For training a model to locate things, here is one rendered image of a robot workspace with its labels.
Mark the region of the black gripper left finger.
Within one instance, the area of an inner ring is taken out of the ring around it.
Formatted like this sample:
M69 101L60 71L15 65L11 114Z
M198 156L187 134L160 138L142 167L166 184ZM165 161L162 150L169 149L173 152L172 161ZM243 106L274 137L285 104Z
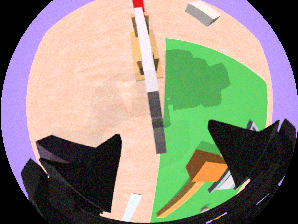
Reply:
M92 202L94 206L112 212L112 200L118 164L120 164L122 139L120 133L114 133L92 152L85 153L73 163L57 163L40 157L39 163L43 165L49 176L63 184L71 186L74 192Z

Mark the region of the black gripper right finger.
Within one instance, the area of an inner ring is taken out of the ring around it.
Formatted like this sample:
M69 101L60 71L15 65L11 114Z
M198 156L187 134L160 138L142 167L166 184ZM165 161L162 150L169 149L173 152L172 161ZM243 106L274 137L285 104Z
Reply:
M210 136L220 149L222 159L225 160L233 177L235 188L249 180L250 173L254 171L255 165L258 164L278 127L279 120L259 132L226 124L223 121L213 119L208 121Z

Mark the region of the green flat mat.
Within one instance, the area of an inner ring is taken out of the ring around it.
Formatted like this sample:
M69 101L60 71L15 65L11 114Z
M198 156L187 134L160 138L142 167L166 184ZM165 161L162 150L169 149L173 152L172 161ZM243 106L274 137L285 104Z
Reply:
M201 208L212 209L230 200L237 190L209 192L214 181L205 181L180 208L164 218L156 217L189 183L186 164L196 149L220 155L208 131L210 119L246 128L254 121L266 128L267 83L253 69L225 53L190 41L165 37L164 123L166 153L160 155L156 193L149 222L173 221L196 216Z

